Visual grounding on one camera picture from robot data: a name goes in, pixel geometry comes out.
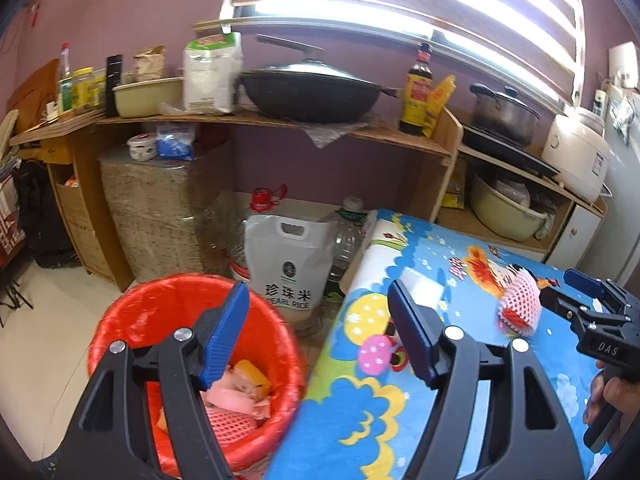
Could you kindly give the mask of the person's right hand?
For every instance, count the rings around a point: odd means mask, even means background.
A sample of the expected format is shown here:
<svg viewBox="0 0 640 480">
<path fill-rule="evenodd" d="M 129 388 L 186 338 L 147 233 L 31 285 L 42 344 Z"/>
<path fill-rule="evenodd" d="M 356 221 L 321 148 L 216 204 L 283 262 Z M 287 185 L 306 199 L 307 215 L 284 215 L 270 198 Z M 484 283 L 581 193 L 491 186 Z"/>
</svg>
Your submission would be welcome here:
<svg viewBox="0 0 640 480">
<path fill-rule="evenodd" d="M 597 419 L 604 404 L 611 404 L 622 413 L 620 429 L 617 430 L 617 433 L 623 436 L 636 418 L 640 408 L 639 385 L 631 384 L 619 377 L 605 380 L 603 374 L 605 362 L 597 361 L 596 365 L 599 373 L 591 382 L 590 397 L 582 415 L 582 421 L 591 425 Z"/>
</svg>

